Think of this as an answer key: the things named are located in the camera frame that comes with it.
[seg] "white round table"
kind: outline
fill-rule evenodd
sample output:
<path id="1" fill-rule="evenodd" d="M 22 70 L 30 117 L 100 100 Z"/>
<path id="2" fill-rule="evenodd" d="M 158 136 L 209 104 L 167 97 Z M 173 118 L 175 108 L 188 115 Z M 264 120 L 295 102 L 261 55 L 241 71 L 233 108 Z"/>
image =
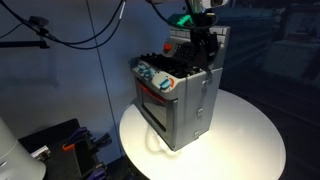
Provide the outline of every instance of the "white round table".
<path id="1" fill-rule="evenodd" d="M 151 180 L 277 180 L 285 166 L 283 140 L 259 109 L 219 90 L 210 130 L 172 152 L 131 105 L 120 122 L 131 162 Z"/>

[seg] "white object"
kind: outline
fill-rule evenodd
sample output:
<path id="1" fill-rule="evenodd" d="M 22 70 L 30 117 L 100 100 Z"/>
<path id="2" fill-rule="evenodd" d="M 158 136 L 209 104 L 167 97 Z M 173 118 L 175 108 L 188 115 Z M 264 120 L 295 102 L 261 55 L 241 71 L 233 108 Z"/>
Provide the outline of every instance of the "white object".
<path id="1" fill-rule="evenodd" d="M 45 172 L 45 165 L 32 158 L 0 117 L 0 180 L 42 180 Z"/>
<path id="2" fill-rule="evenodd" d="M 173 152 L 131 105 L 120 122 L 131 162 L 149 179 L 277 180 L 286 153 L 272 122 L 247 101 L 219 90 L 208 132 Z"/>

